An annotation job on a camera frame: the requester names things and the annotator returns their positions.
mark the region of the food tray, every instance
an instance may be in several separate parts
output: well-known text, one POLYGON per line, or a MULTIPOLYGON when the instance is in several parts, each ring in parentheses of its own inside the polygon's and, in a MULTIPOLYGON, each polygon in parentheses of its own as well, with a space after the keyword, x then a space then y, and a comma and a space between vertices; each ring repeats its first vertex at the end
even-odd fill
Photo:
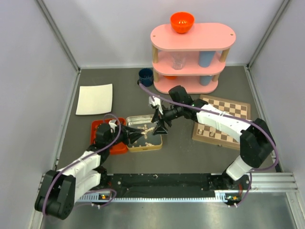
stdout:
MULTIPOLYGON (((109 123, 113 118, 105 119, 106 123, 109 123)), ((124 118, 119 118, 119 121, 123 124, 126 125, 126 120, 124 118)), ((95 139, 95 133, 97 130, 97 127, 102 124, 104 121, 103 120, 95 120, 91 124, 91 137, 90 137, 90 144, 92 145, 94 143, 95 139)), ((116 144, 114 146, 111 146, 110 148, 110 154, 111 155, 116 155, 116 154, 125 154, 128 152, 127 146, 123 143, 120 142, 119 144, 116 144)))
POLYGON ((127 145, 127 148, 130 152, 150 151, 162 148, 162 136, 153 135, 153 128, 156 127, 156 124, 151 123, 152 118, 152 114, 126 118, 126 125, 129 127, 135 129, 151 129, 151 131, 148 131, 146 135, 139 138, 135 143, 127 145))

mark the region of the orange bowl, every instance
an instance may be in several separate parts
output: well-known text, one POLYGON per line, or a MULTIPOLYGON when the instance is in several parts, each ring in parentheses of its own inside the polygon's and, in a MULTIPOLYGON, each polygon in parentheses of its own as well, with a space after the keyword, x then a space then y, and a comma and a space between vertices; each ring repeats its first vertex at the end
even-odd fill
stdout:
POLYGON ((188 12, 176 12, 171 16, 172 28, 177 33, 186 33, 194 25, 195 17, 188 12))
POLYGON ((174 80, 177 78, 177 76, 175 76, 175 75, 173 75, 173 76, 165 75, 164 77, 169 80, 174 80))

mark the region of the chessboard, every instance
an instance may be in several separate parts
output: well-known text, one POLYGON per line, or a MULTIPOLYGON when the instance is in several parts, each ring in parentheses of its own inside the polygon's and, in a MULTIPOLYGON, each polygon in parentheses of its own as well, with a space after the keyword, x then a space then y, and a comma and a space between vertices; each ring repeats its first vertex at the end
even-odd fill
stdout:
MULTIPOLYGON (((251 105, 238 101, 217 98, 205 94, 200 95, 200 98, 207 101, 215 108, 225 111, 230 115, 245 118, 250 120, 251 105)), ((231 136, 224 132, 216 130, 214 127, 195 123, 193 130, 193 140, 206 142, 218 146, 224 146, 232 149, 240 148, 239 143, 231 136)))

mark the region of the red tray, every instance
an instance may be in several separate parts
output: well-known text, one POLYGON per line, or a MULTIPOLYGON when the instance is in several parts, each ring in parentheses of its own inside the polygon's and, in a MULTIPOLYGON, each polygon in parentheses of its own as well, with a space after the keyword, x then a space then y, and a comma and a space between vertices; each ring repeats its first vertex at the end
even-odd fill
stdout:
MULTIPOLYGON (((105 119, 105 122, 106 123, 109 123, 113 118, 110 118, 110 119, 105 119)), ((126 120, 124 118, 119 118, 120 122, 123 124, 123 125, 126 125, 126 120)), ((93 144, 94 143, 94 139, 95 139, 95 133, 96 133, 96 130, 97 130, 97 127, 102 124, 104 121, 103 120, 96 120, 96 121, 93 121, 92 124, 91 124, 91 138, 90 138, 90 144, 93 144)), ((127 146, 124 144, 124 143, 119 143, 115 146, 112 146, 110 148, 110 154, 111 155, 117 155, 117 154, 125 154, 127 153, 128 151, 128 148, 127 146)))

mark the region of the blue cup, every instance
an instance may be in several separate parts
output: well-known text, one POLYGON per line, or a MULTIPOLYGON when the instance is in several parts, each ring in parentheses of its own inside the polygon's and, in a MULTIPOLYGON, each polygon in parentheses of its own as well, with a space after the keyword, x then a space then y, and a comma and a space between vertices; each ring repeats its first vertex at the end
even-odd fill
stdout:
POLYGON ((145 87, 149 87, 153 84, 153 71, 150 68, 143 68, 139 71, 139 82, 145 87))
POLYGON ((206 85, 208 85, 210 83, 212 78, 213 78, 212 75, 202 75, 202 76, 200 76, 200 84, 202 86, 206 86, 206 85))
POLYGON ((216 51, 201 51, 199 52, 199 65, 203 68, 210 66, 216 51))

